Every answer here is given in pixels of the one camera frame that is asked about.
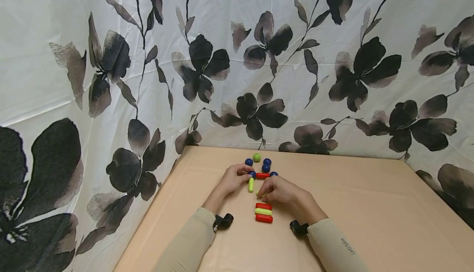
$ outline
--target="finger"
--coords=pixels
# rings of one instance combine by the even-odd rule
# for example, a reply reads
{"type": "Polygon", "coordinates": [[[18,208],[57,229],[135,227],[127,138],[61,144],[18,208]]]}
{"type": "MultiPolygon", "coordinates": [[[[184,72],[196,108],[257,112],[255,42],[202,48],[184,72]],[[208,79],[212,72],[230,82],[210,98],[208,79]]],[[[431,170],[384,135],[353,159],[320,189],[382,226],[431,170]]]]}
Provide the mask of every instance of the finger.
{"type": "Polygon", "coordinates": [[[271,192],[265,195],[265,197],[262,198],[262,201],[264,202],[272,202],[277,199],[277,193],[271,192]]]}
{"type": "Polygon", "coordinates": [[[270,177],[265,179],[264,184],[258,191],[257,197],[261,198],[262,194],[270,193],[271,191],[273,191],[273,178],[270,177]]]}
{"type": "Polygon", "coordinates": [[[235,169],[237,171],[237,175],[243,175],[243,174],[247,174],[247,172],[249,171],[253,171],[253,167],[248,166],[246,164],[237,164],[235,166],[236,166],[235,169]]]}
{"type": "Polygon", "coordinates": [[[251,177],[252,175],[246,174],[246,175],[241,175],[238,178],[240,180],[240,184],[243,184],[244,182],[247,182],[251,177]]]}

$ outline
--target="ball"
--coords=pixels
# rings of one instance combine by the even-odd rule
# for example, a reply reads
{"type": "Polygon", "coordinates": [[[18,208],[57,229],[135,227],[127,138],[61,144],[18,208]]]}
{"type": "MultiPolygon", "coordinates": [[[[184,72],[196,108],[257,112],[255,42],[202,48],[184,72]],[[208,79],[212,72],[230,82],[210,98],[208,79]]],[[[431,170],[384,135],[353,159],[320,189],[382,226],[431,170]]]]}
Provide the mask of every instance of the ball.
{"type": "Polygon", "coordinates": [[[253,154],[253,161],[254,162],[260,162],[260,159],[262,159],[262,156],[260,156],[259,153],[254,153],[253,154]]]}
{"type": "Polygon", "coordinates": [[[262,165],[262,172],[269,172],[270,171],[270,166],[268,164],[263,164],[262,165]]]}

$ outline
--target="sleeve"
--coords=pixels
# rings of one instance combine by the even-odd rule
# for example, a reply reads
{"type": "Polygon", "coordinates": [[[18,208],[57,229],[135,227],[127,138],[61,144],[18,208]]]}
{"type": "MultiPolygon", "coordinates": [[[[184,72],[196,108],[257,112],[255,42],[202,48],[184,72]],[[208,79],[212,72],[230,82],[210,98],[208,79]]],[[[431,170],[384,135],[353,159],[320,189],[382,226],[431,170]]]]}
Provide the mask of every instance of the sleeve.
{"type": "Polygon", "coordinates": [[[196,272],[202,257],[214,241],[212,225],[216,217],[199,208],[166,247],[156,272],[196,272]]]}
{"type": "Polygon", "coordinates": [[[308,227],[311,246],[327,272],[368,272],[369,268],[331,219],[308,227]]]}

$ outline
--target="hand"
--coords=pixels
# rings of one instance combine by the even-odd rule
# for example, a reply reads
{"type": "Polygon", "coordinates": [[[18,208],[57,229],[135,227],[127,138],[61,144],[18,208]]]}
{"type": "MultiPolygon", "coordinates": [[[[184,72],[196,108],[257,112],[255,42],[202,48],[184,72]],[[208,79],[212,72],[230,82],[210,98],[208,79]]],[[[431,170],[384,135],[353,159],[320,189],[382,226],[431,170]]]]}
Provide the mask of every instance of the hand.
{"type": "Polygon", "coordinates": [[[283,177],[271,176],[265,179],[260,191],[258,191],[257,197],[260,198],[266,193],[262,199],[264,202],[280,201],[288,203],[295,202],[298,194],[302,192],[305,192],[305,190],[287,181],[283,177]]]}
{"type": "Polygon", "coordinates": [[[260,191],[258,191],[257,197],[262,197],[264,193],[267,193],[262,199],[264,202],[280,201],[296,204],[309,225],[328,218],[311,193],[281,176],[271,176],[265,179],[260,191]]]}
{"type": "Polygon", "coordinates": [[[213,214],[217,214],[222,199],[229,193],[237,190],[244,182],[252,177],[252,175],[247,174],[249,171],[253,171],[253,168],[245,164],[230,166],[225,170],[221,181],[219,181],[219,184],[217,184],[211,194],[209,194],[209,197],[202,207],[213,214]]]}
{"type": "Polygon", "coordinates": [[[230,166],[225,170],[216,188],[224,192],[225,195],[232,193],[252,177],[252,175],[247,174],[249,171],[253,171],[253,168],[246,164],[230,166]]]}

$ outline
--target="floral fabric backdrop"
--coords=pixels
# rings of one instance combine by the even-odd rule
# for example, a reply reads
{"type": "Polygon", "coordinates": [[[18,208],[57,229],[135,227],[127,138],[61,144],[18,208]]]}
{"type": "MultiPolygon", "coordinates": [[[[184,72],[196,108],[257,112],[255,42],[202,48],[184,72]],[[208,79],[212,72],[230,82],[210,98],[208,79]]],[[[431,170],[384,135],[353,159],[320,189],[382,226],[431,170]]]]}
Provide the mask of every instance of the floral fabric backdrop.
{"type": "Polygon", "coordinates": [[[113,271],[186,145],[402,159],[474,228],[473,0],[3,0],[0,271],[113,271]]]}

